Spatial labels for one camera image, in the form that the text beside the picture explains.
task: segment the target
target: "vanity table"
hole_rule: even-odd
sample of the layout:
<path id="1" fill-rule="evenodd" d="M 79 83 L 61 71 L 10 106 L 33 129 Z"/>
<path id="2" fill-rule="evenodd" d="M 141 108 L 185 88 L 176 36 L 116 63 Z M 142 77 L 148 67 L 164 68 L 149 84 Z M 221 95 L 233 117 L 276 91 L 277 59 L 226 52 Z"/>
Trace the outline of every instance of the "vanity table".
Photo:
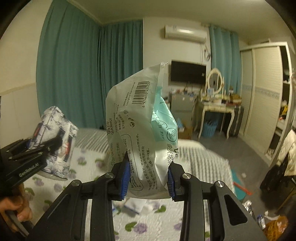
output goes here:
<path id="1" fill-rule="evenodd" d="M 222 132 L 222 127 L 224 125 L 224 121 L 225 121 L 225 114 L 226 113 L 231 113 L 231 120 L 227 129 L 227 134 L 226 134 L 226 138 L 229 138 L 229 130 L 230 127 L 232 125 L 233 119 L 234 119 L 234 107 L 233 106 L 226 106 L 226 104 L 213 104 L 210 102 L 197 102 L 197 121 L 196 121 L 196 125 L 194 128 L 194 131 L 196 131 L 196 129 L 198 128 L 198 124 L 199 124 L 199 110 L 202 110 L 202 118 L 201 118 L 201 123 L 200 123 L 200 133 L 198 135 L 198 139 L 200 138 L 201 134 L 202 134 L 202 126 L 203 126 L 203 122 L 204 122 L 204 117 L 205 117 L 205 112 L 206 111 L 210 111 L 210 112 L 221 112 L 224 113 L 223 115 L 223 119 L 222 119 L 222 125 L 220 128 L 220 132 Z"/>

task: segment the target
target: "finger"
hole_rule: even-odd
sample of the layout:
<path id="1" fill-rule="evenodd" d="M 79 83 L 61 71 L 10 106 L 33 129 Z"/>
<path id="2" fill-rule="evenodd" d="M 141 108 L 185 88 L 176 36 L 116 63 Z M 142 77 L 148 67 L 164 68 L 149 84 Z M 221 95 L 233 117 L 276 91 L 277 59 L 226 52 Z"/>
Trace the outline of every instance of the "finger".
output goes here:
<path id="1" fill-rule="evenodd" d="M 20 222 L 31 220 L 32 219 L 32 210 L 30 209 L 30 207 L 25 207 L 20 213 L 18 213 L 17 219 Z"/>
<path id="2" fill-rule="evenodd" d="M 12 221 L 10 220 L 10 218 L 6 215 L 6 213 L 4 211 L 0 212 L 3 219 L 5 220 L 5 222 L 7 223 L 8 227 L 13 231 L 13 232 L 17 232 L 18 228 L 15 226 L 14 223 L 12 223 Z"/>
<path id="3" fill-rule="evenodd" d="M 28 207 L 28 206 L 29 206 L 29 201 L 28 201 L 24 196 L 22 196 L 22 199 L 23 199 L 23 203 L 22 203 L 22 205 L 17 209 L 17 212 L 18 212 L 18 213 L 22 212 L 23 209 L 24 209 L 25 207 Z"/>
<path id="4" fill-rule="evenodd" d="M 21 207 L 23 203 L 24 200 L 20 196 L 5 197 L 0 201 L 0 211 L 17 210 Z"/>
<path id="5" fill-rule="evenodd" d="M 20 194 L 24 197 L 25 196 L 25 186 L 24 183 L 18 186 Z"/>

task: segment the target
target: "gray floor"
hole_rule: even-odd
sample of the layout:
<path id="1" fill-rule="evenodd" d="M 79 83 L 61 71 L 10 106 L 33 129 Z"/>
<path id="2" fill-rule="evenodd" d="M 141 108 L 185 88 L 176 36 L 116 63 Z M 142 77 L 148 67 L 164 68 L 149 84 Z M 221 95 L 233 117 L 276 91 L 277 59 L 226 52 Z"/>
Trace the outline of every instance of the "gray floor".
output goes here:
<path id="1" fill-rule="evenodd" d="M 197 140 L 197 133 L 193 133 L 192 139 Z M 230 137 L 227 140 L 223 132 L 216 132 L 212 138 L 201 137 L 199 142 L 228 159 L 231 169 L 237 173 L 243 185 L 253 193 L 244 200 L 251 200 L 255 216 L 263 215 L 266 210 L 270 216 L 275 216 L 274 212 L 288 196 L 290 189 L 282 188 L 280 193 L 262 193 L 259 186 L 268 171 L 268 165 L 251 147 L 239 137 Z M 242 178 L 242 173 L 246 174 L 246 178 Z"/>

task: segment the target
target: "plastic bag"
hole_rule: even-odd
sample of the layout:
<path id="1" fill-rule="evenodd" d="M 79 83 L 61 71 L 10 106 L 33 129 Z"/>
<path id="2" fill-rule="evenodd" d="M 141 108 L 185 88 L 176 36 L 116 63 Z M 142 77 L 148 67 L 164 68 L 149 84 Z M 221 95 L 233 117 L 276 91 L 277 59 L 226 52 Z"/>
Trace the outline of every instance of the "plastic bag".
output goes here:
<path id="1" fill-rule="evenodd" d="M 288 226 L 288 219 L 286 216 L 280 216 L 277 220 L 271 221 L 266 224 L 263 229 L 268 241 L 276 241 Z"/>
<path id="2" fill-rule="evenodd" d="M 161 97 L 165 63 L 143 69 L 115 85 L 106 98 L 108 170 L 127 151 L 128 197 L 169 198 L 167 172 L 178 153 L 177 124 Z"/>
<path id="3" fill-rule="evenodd" d="M 253 213 L 252 202 L 250 200 L 247 200 L 242 205 L 245 207 L 248 213 L 253 217 L 253 219 L 256 220 L 255 214 Z"/>

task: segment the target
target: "cotton towel package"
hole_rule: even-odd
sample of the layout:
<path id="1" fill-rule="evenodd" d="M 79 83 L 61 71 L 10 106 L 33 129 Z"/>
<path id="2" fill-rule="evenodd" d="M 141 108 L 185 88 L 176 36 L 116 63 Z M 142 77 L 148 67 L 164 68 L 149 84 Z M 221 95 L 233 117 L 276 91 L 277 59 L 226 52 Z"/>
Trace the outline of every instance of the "cotton towel package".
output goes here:
<path id="1" fill-rule="evenodd" d="M 169 164 L 178 153 L 177 124 L 161 97 L 165 63 L 143 69 L 115 85 L 106 98 L 110 148 L 108 170 L 127 151 L 128 197 L 169 198 Z"/>
<path id="2" fill-rule="evenodd" d="M 48 155 L 47 166 L 38 172 L 39 175 L 54 180 L 67 180 L 77 131 L 78 128 L 67 120 L 58 107 L 52 106 L 45 110 L 34 131 L 29 149 L 35 149 L 42 142 L 56 136 L 62 138 L 62 146 L 53 155 Z"/>

